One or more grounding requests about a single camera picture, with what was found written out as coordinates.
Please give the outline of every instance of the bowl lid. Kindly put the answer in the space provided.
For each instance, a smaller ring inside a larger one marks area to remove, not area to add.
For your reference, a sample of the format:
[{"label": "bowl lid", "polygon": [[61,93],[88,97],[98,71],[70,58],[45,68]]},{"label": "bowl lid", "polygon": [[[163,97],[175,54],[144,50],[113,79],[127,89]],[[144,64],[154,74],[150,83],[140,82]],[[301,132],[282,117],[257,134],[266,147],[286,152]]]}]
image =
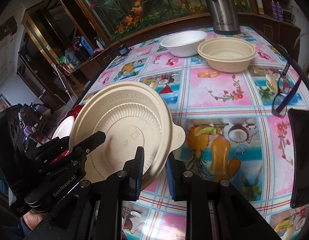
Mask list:
[{"label": "bowl lid", "polygon": [[159,175],[171,150],[183,144],[185,135],[173,136],[175,127],[155,90],[140,82],[118,82],[99,91],[82,108],[69,149],[98,130],[106,133],[105,142],[87,155],[85,163],[85,179],[97,182],[121,170],[142,146],[144,189]]}]

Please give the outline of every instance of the beige bowl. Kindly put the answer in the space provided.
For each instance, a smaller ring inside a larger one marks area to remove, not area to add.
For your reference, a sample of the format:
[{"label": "beige bowl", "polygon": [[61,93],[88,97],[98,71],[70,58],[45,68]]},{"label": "beige bowl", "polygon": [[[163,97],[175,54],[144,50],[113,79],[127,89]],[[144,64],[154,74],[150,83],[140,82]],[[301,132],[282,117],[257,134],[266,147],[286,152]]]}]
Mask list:
[{"label": "beige bowl", "polygon": [[198,53],[212,68],[235,73],[248,68],[256,55],[256,46],[237,38],[214,38],[200,43]]}]

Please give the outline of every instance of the white plate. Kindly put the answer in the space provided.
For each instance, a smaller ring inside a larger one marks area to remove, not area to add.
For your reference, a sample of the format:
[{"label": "white plate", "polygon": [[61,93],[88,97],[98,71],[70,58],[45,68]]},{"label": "white plate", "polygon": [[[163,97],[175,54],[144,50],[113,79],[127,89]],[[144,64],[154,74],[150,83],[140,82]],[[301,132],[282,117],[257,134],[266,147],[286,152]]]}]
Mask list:
[{"label": "white plate", "polygon": [[66,119],[64,119],[63,122],[57,127],[55,133],[52,136],[52,139],[56,137],[64,138],[70,136],[73,124],[74,124],[73,116],[69,116]]},{"label": "white plate", "polygon": [[305,217],[300,219],[299,222],[296,224],[296,231],[301,229],[304,226],[305,222],[306,222],[306,218]]}]

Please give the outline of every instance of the white foam bowl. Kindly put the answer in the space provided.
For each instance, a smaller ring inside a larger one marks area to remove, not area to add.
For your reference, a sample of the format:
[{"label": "white foam bowl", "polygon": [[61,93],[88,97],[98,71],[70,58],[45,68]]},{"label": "white foam bowl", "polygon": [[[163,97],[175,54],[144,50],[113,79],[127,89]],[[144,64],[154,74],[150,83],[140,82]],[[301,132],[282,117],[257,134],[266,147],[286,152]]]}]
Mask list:
[{"label": "white foam bowl", "polygon": [[256,46],[237,38],[214,38],[200,43],[198,53],[212,68],[236,73],[248,68],[256,55]]},{"label": "white foam bowl", "polygon": [[142,189],[159,175],[172,150],[185,140],[185,132],[173,123],[171,113],[157,92],[139,82],[119,82],[95,94],[75,120],[69,149],[96,131],[105,142],[87,155],[85,179],[97,182],[122,170],[138,146],[144,148]]},{"label": "white foam bowl", "polygon": [[52,139],[59,137],[64,138],[70,135],[72,127],[74,124],[74,117],[69,116],[66,119],[64,119],[61,124],[57,127],[56,131],[54,132]]},{"label": "white foam bowl", "polygon": [[185,31],[167,36],[160,43],[177,57],[190,57],[197,54],[198,45],[208,36],[202,31]]}]

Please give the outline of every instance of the screw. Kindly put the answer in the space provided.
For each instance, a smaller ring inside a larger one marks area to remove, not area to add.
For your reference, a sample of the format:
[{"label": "screw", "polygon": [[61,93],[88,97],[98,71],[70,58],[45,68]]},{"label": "screw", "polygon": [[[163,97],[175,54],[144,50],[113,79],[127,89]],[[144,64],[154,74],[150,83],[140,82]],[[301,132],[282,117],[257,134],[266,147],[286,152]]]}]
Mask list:
[{"label": "screw", "polygon": [[80,187],[87,187],[89,185],[90,185],[90,181],[86,179],[80,182]]},{"label": "screw", "polygon": [[118,177],[123,178],[123,177],[127,176],[127,172],[126,171],[118,171],[117,175],[118,175]]},{"label": "screw", "polygon": [[183,176],[185,176],[186,178],[191,178],[193,176],[193,173],[191,171],[185,171],[183,173]]},{"label": "screw", "polygon": [[227,181],[226,179],[223,179],[222,181],[220,181],[220,184],[224,187],[228,187],[230,185],[229,181]]}]

